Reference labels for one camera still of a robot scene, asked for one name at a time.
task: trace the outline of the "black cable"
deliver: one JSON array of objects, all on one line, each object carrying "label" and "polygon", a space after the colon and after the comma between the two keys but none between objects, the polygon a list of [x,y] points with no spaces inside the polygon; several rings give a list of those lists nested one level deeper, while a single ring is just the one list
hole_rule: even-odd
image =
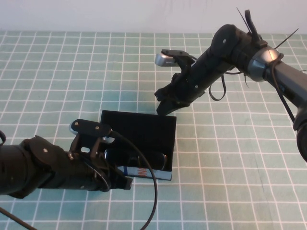
[{"label": "black cable", "polygon": [[283,97],[283,94],[282,94],[282,92],[281,92],[281,90],[280,90],[280,88],[279,88],[279,85],[278,85],[278,83],[277,83],[276,76],[275,76],[275,73],[274,73],[274,68],[275,68],[275,66],[279,63],[279,61],[280,61],[282,58],[283,58],[283,54],[280,54],[280,55],[278,56],[278,58],[271,64],[271,75],[272,75],[272,78],[273,78],[273,80],[274,80],[274,83],[275,83],[275,86],[276,86],[276,91],[277,91],[277,93],[278,93],[278,96],[279,96],[280,100],[282,100],[282,103],[283,103],[283,105],[284,105],[286,111],[288,112],[288,114],[289,114],[289,116],[290,116],[292,122],[294,122],[295,117],[293,116],[293,113],[292,113],[290,107],[288,106],[286,100],[285,100],[284,97]]},{"label": "black cable", "polygon": [[277,47],[275,47],[274,49],[277,49],[278,47],[280,47],[285,41],[287,41],[292,35],[294,35],[294,33],[298,30],[298,28],[292,33],[290,34],[285,40],[283,40]]},{"label": "black cable", "polygon": [[0,147],[5,143],[6,141],[6,137],[4,135],[4,133],[0,130],[0,139],[1,139],[1,143],[0,143]]},{"label": "black cable", "polygon": [[241,71],[240,72],[226,72],[225,74],[229,74],[229,75],[237,75],[237,74],[240,74],[242,73]]},{"label": "black cable", "polygon": [[222,75],[221,78],[222,78],[222,85],[223,85],[223,89],[224,89],[224,94],[222,95],[222,97],[221,97],[220,99],[216,99],[216,98],[212,95],[212,93],[211,93],[211,86],[212,86],[212,85],[210,85],[210,87],[209,87],[209,95],[210,95],[210,97],[212,98],[212,100],[214,100],[214,101],[216,101],[216,102],[222,100],[222,99],[225,97],[225,95],[226,95],[226,84],[225,84],[224,75]]},{"label": "black cable", "polygon": [[14,216],[12,213],[9,213],[8,211],[6,211],[1,207],[0,207],[0,213],[14,220],[16,223],[20,224],[21,226],[25,227],[28,230],[37,230],[36,228],[33,228],[31,225],[28,225],[27,223],[23,222],[21,219],[19,219],[18,217]]},{"label": "black cable", "polygon": [[138,155],[142,158],[142,160],[145,162],[145,164],[147,165],[152,177],[153,177],[153,184],[154,184],[154,203],[153,203],[153,210],[147,220],[147,222],[144,224],[144,226],[141,228],[141,230],[144,230],[145,228],[147,228],[147,226],[149,225],[150,221],[153,219],[154,217],[154,213],[155,210],[157,208],[157,203],[158,203],[158,186],[157,186],[157,179],[154,175],[153,169],[150,166],[150,163],[147,161],[147,159],[145,158],[145,156],[142,154],[142,152],[131,142],[129,141],[127,138],[125,138],[124,136],[122,136],[121,134],[119,134],[118,132],[112,131],[110,134],[110,137],[113,138],[119,138],[122,139],[123,141],[127,142],[135,151],[137,151]]}]

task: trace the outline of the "table surface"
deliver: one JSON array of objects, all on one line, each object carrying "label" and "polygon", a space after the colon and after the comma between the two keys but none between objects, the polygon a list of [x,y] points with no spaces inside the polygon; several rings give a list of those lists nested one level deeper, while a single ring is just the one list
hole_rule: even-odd
[{"label": "table surface", "polygon": [[[40,135],[68,149],[69,124],[99,121],[105,110],[155,113],[154,92],[178,68],[154,64],[163,48],[199,56],[212,34],[0,31],[0,129],[7,144]],[[286,38],[264,34],[269,45]],[[307,69],[307,35],[279,51]],[[204,94],[176,111],[172,181],[158,181],[159,202],[149,230],[288,230],[307,227],[307,165],[275,89],[243,75],[225,77],[227,94]],[[223,94],[221,81],[213,94]],[[294,113],[296,108],[290,105]],[[129,191],[35,190],[24,200],[0,196],[0,207],[38,229],[139,229],[154,189],[134,179]],[[22,229],[0,216],[0,229]]]}]

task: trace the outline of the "screw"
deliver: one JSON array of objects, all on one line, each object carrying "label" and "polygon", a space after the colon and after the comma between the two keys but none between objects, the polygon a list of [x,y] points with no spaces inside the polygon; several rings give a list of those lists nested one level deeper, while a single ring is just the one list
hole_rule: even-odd
[{"label": "screw", "polygon": [[73,156],[71,152],[68,154],[68,156],[69,156],[69,159],[73,160]]}]

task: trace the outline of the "open box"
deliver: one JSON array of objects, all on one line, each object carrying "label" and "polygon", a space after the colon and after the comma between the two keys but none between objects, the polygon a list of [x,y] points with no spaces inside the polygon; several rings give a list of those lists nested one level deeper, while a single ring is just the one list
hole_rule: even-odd
[{"label": "open box", "polygon": [[[167,160],[162,170],[153,168],[156,178],[163,180],[172,179],[176,120],[175,116],[108,110],[103,110],[101,114],[102,124],[110,125],[112,130],[128,138],[141,152],[155,151],[166,156]],[[132,150],[121,140],[115,140],[111,144],[101,144],[100,150],[106,149]],[[149,169],[144,167],[135,167],[123,162],[117,164],[117,167],[126,176],[151,178]]]}]

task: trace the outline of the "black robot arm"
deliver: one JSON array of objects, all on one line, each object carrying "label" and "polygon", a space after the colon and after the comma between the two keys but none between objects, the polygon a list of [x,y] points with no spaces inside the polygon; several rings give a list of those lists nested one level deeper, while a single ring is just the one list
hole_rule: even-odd
[{"label": "black robot arm", "polygon": [[[109,191],[130,189],[125,177],[104,158],[99,146],[111,134],[108,125],[78,119],[69,151],[36,136],[20,145],[0,147],[0,195],[24,198],[37,188]],[[82,152],[82,147],[90,152]]]},{"label": "black robot arm", "polygon": [[[156,55],[156,65],[180,66],[182,70],[174,74],[170,84],[155,92],[160,101],[157,113],[167,115],[188,107],[221,76],[237,68],[252,80],[267,81],[276,88],[294,122],[298,149],[307,161],[307,75],[283,63],[283,54],[257,34],[249,11],[245,11],[245,16],[250,32],[231,24],[222,26],[211,46],[196,60],[180,50],[162,50]],[[295,118],[283,96],[298,108]]]}]

